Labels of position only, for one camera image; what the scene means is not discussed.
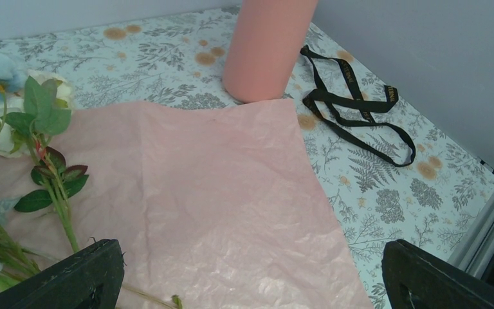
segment pink tissue paper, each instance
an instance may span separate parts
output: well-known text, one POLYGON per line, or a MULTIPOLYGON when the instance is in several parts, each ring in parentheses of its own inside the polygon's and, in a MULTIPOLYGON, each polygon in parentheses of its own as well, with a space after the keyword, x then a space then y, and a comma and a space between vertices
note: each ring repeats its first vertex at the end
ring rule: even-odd
MULTIPOLYGON (((292 100, 183 111, 129 102, 77 111, 52 146, 90 177, 71 198, 82 247, 116 238, 124 282, 185 308, 373 308, 306 154, 292 100)), ((37 187, 0 158, 0 198, 37 187)), ((48 209, 11 213, 22 245, 63 259, 48 209)), ((120 308, 158 308, 127 290, 120 308)))

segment black ribbon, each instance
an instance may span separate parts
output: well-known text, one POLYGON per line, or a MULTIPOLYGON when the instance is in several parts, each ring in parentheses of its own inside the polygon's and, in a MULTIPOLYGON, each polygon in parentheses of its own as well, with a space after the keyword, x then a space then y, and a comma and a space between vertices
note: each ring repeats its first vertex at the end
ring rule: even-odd
POLYGON ((361 93, 361 90, 359 88, 359 84, 357 83, 357 78, 355 77, 355 74, 353 73, 353 69, 349 65, 349 63, 345 60, 338 59, 338 58, 330 58, 330 57, 324 57, 321 56, 317 53, 314 53, 313 51, 309 50, 308 45, 305 45, 301 51, 300 54, 305 56, 311 63, 313 67, 313 78, 315 80, 315 86, 317 87, 316 89, 312 90, 303 100, 302 103, 309 108, 309 110, 317 116, 320 120, 322 120, 327 126, 329 126, 340 138, 344 139, 347 142, 352 143, 353 145, 356 145, 366 151, 370 151, 374 155, 380 157, 382 160, 396 166, 396 167, 404 167, 408 166, 412 163, 414 163, 414 158, 416 157, 416 147, 414 145, 414 142, 412 141, 412 138, 410 138, 410 135, 406 133, 403 129, 401 129, 398 126, 395 126, 394 124, 390 124, 388 122, 376 122, 374 118, 372 117, 371 113, 387 113, 393 106, 395 106, 396 102, 399 100, 399 93, 398 90, 395 87, 391 86, 384 86, 384 91, 385 91, 385 96, 387 100, 385 102, 383 101, 365 101, 363 99, 363 95, 361 93), (343 78, 345 79, 345 82, 347 84, 347 87, 349 88, 349 92, 351 93, 351 98, 344 98, 344 97, 339 97, 335 95, 334 93, 328 92, 327 87, 325 86, 325 83, 321 79, 321 76, 319 76, 319 72, 317 72, 317 68, 315 67, 315 63, 313 62, 313 59, 323 59, 323 60, 334 60, 338 63, 340 66, 340 70, 342 71, 343 78), (390 156, 388 156, 385 153, 382 153, 381 151, 373 148, 369 144, 366 144, 362 140, 356 138, 354 135, 352 135, 350 132, 346 131, 344 128, 338 126, 334 122, 326 119, 323 117, 323 114, 319 111, 319 108, 317 107, 317 104, 315 104, 315 101, 322 101, 325 103, 325 105, 328 107, 330 110, 332 116, 336 121, 341 125, 345 127, 390 127, 395 131, 402 141, 408 145, 410 150, 412 151, 410 154, 410 161, 408 163, 403 163, 403 164, 398 164, 393 159, 391 159, 390 156), (349 120, 342 118, 340 116, 340 113, 336 110, 336 108, 333 106, 333 104, 343 106, 345 108, 353 108, 357 109, 362 117, 366 121, 362 120, 349 120))

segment white wall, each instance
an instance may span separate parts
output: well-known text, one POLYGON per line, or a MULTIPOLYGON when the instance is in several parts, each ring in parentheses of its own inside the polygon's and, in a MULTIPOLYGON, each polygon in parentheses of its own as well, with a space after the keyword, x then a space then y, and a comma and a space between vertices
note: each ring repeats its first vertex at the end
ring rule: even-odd
POLYGON ((241 0, 0 0, 0 39, 239 3, 241 0))
POLYGON ((494 168, 494 0, 320 0, 314 21, 494 168))
MULTIPOLYGON (((0 0, 0 39, 240 2, 0 0)), ((494 0, 320 0, 314 22, 494 167, 494 0)))

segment table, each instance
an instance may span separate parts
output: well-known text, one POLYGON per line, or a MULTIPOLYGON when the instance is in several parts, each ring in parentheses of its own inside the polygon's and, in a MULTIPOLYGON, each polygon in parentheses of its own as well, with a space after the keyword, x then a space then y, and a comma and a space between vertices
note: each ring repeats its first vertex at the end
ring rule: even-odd
MULTIPOLYGON (((221 84, 238 12, 232 6, 9 39, 0 41, 0 50, 69 79, 77 108, 140 99, 182 109, 226 108, 240 104, 221 84)), ((311 25, 306 43, 317 53, 347 60, 367 98, 385 98, 383 82, 317 26, 311 25)), ((331 91, 349 94, 335 64, 318 62, 318 69, 331 91)), ((381 278, 384 244, 403 238, 447 259, 493 194, 494 175, 402 98, 389 113, 374 117, 408 131, 418 155, 407 168, 386 164, 340 140, 302 105, 313 88, 311 67, 299 57, 285 97, 296 102, 313 171, 365 289, 377 309, 390 308, 381 278)), ((355 110, 339 110, 345 118, 361 119, 355 110)), ((407 146, 391 130, 351 132, 396 158, 406 157, 407 146)))

